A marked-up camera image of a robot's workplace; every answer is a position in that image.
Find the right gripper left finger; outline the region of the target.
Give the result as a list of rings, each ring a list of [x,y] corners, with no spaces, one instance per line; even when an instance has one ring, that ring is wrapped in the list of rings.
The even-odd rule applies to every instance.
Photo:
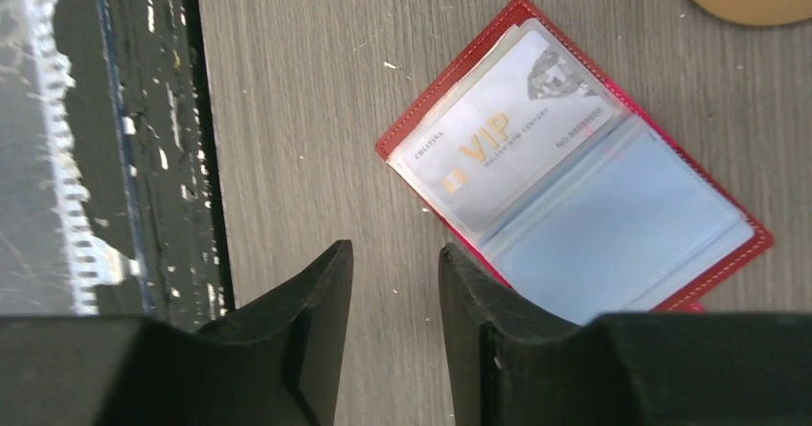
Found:
[[[5,317],[5,425],[330,425],[353,279],[338,240],[194,332],[146,316]]]

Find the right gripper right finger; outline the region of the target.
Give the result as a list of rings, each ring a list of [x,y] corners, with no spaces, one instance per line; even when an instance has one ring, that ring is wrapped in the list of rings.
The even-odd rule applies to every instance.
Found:
[[[439,255],[459,425],[807,425],[811,318],[610,313],[574,325]]]

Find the red card holder wallet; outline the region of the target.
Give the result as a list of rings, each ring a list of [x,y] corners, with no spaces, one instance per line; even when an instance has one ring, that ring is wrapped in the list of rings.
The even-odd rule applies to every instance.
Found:
[[[540,25],[621,106],[486,232],[459,231],[391,166],[430,110],[512,32]],[[772,235],[530,0],[511,0],[378,139],[379,157],[491,274],[576,325],[677,311],[773,244]]]

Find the white card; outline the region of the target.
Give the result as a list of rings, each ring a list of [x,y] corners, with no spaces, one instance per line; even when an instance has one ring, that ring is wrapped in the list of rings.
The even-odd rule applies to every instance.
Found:
[[[459,231],[479,234],[621,110],[531,22],[430,110],[390,164]]]

